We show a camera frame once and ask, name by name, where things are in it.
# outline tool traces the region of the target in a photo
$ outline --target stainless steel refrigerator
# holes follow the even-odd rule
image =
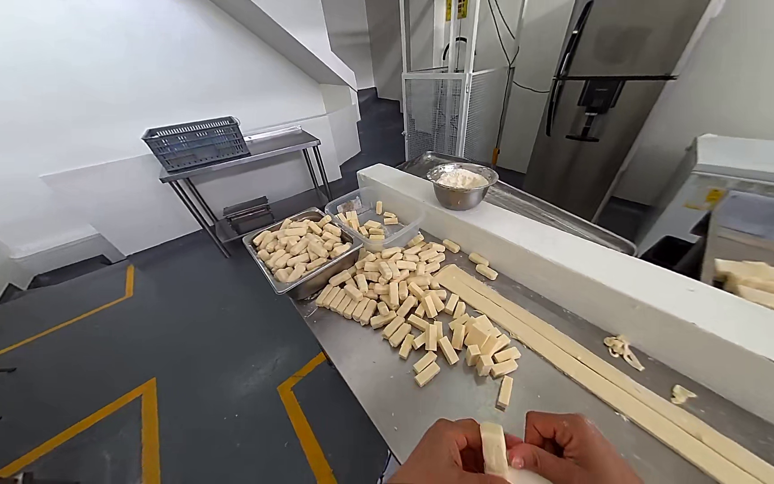
[[[576,0],[524,190],[595,220],[723,0]]]

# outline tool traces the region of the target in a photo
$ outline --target long dough strip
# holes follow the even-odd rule
[[[774,484],[774,467],[701,419],[645,389],[552,325],[455,265],[436,279],[581,386],[617,408],[707,475],[725,484]]]

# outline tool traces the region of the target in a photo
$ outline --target refrigerator door handle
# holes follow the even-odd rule
[[[569,71],[569,66],[572,65],[572,59],[575,54],[575,49],[578,48],[578,41],[581,40],[581,33],[584,32],[584,26],[587,24],[587,17],[590,17],[590,9],[593,7],[593,1],[590,0],[581,9],[578,20],[575,22],[575,28],[572,29],[572,34],[569,35],[569,40],[566,42],[566,48],[563,50],[563,57],[557,64],[557,70],[554,74],[554,79],[551,81],[551,89],[549,90],[548,99],[548,115],[545,117],[545,135],[551,137],[551,127],[554,125],[554,116],[557,112],[557,105],[560,104],[560,96],[563,93],[561,89],[561,82]]]

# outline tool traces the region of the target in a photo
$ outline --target metal tray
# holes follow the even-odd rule
[[[426,178],[426,172],[439,164],[445,163],[474,163],[471,160],[455,156],[426,151],[414,160],[406,161],[397,166],[399,170],[407,171],[420,178]],[[625,238],[616,235],[613,232],[592,224],[587,220],[573,215],[556,207],[532,194],[522,192],[519,189],[507,185],[503,181],[498,181],[489,188],[489,192],[483,198],[492,205],[509,210],[513,214],[525,216],[529,219],[545,225],[553,226],[556,229],[571,233],[577,237],[585,238],[601,246],[620,251],[629,256],[634,256],[637,252],[635,244]]]
[[[327,214],[318,208],[310,207],[307,208],[307,210],[292,215],[288,218],[294,221],[313,220],[317,222],[318,220],[324,218],[324,215]],[[271,286],[274,287],[274,292],[277,294],[287,294],[293,299],[306,299],[323,289],[324,286],[327,285],[328,279],[339,274],[339,272],[348,269],[354,265],[355,262],[357,262],[357,253],[360,250],[360,247],[363,246],[362,242],[352,237],[348,233],[348,230],[340,226],[340,230],[342,231],[342,236],[340,236],[340,238],[342,239],[342,242],[351,242],[351,249],[349,251],[339,256],[338,259],[332,259],[327,264],[313,270],[295,282],[281,282],[278,281],[273,274],[271,274],[271,269],[268,269],[262,259],[259,259],[255,247],[253,247],[253,238],[255,238],[256,235],[264,230],[279,230],[280,225],[282,225],[282,220],[273,225],[264,226],[260,229],[247,233],[243,236],[243,245],[247,248],[247,251],[249,251],[249,255],[253,256],[255,263],[258,264],[258,266],[262,269],[262,272],[264,273],[265,277],[267,277],[267,280],[271,282]]]

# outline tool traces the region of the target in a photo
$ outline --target hand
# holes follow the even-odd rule
[[[577,413],[527,412],[525,440],[506,435],[511,467],[553,484],[642,484],[592,422]]]
[[[483,470],[480,425],[439,419],[420,439],[391,484],[509,484]]]

